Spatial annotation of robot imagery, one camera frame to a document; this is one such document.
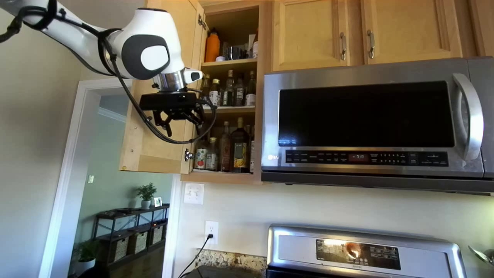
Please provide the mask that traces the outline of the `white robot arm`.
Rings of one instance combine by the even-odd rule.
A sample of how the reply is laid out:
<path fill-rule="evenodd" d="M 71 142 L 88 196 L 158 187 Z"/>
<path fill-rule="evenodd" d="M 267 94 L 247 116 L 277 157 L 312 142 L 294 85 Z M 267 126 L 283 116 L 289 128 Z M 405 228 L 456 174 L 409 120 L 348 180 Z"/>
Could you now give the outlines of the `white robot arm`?
<path fill-rule="evenodd" d="M 59 0 L 2 0 L 0 8 L 13 15 L 2 34 L 7 41 L 24 26 L 44 32 L 68 48 L 88 69 L 125 79 L 156 80 L 156 92 L 136 100 L 135 111 L 152 130 L 161 126 L 172 134 L 173 120 L 204 126 L 207 102 L 189 89 L 203 79 L 183 58 L 173 15 L 161 8 L 138 8 L 124 28 L 99 28 L 84 21 Z"/>

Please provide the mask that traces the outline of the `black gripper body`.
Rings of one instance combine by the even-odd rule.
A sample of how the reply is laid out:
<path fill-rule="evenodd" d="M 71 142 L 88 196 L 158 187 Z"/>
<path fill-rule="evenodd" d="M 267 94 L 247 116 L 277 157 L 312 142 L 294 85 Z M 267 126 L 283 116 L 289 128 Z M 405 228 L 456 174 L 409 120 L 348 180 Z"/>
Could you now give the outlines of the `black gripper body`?
<path fill-rule="evenodd" d="M 152 111 L 152 119 L 159 126 L 170 126 L 172 120 L 189 120 L 196 126 L 204 123 L 203 100 L 195 92 L 152 92 L 139 100 L 139 116 L 147 120 L 145 111 Z"/>

